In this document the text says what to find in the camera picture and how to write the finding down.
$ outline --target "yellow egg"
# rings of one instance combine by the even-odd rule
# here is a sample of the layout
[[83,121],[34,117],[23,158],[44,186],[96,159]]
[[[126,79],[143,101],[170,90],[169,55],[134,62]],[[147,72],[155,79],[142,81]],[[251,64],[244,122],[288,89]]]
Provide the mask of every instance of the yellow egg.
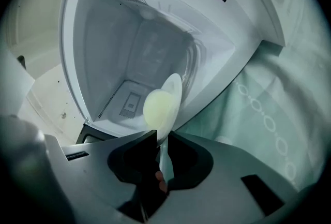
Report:
[[144,104],[144,118],[150,129],[158,129],[162,122],[168,117],[173,107],[173,95],[157,89],[152,91],[146,98]]

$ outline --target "white plastic panel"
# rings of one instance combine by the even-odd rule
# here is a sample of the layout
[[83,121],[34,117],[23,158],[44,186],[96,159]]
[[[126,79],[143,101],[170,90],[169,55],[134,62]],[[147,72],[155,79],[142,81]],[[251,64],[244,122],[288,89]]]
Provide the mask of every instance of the white plastic panel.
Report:
[[141,18],[117,0],[79,0],[74,21],[74,63],[92,119],[123,82]]
[[168,24],[153,20],[142,22],[128,64],[129,80],[153,89],[161,88],[165,80],[174,73],[172,66],[186,56],[189,39],[193,41],[192,37],[173,30]]

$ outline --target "washing machine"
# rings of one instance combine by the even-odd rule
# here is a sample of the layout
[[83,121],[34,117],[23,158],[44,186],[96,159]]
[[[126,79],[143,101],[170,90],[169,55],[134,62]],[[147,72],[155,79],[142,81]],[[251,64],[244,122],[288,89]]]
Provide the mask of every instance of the washing machine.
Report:
[[262,40],[286,46],[295,0],[63,0],[65,77],[85,124],[115,137],[148,131],[146,96],[173,73],[173,130],[218,96]]

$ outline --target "washing machine lid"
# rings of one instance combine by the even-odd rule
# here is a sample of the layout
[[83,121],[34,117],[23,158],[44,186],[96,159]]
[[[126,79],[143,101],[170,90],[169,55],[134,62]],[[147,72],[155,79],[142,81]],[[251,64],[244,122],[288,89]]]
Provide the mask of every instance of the washing machine lid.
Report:
[[[167,1],[139,0],[157,11],[170,13],[177,21],[187,22],[199,27],[199,21],[192,20],[189,11],[199,12],[206,20],[216,25],[227,42],[234,47],[229,58],[223,62],[222,69],[214,76],[205,75],[203,87],[183,102],[174,129],[190,120],[207,106],[241,71],[263,39],[284,44],[284,38],[277,29],[277,15],[270,16],[262,0],[176,0],[188,8],[177,8]],[[94,125],[84,103],[74,68],[73,25],[78,0],[64,0],[60,25],[60,45],[64,72],[71,93],[87,123]]]

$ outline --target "green patterned fabric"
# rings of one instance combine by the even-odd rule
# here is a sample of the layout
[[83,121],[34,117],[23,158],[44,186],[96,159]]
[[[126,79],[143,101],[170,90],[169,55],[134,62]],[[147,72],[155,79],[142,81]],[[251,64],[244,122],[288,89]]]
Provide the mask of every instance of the green patterned fabric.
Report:
[[287,47],[263,41],[235,80],[181,132],[240,147],[297,190],[320,176],[330,140],[331,39],[314,0]]

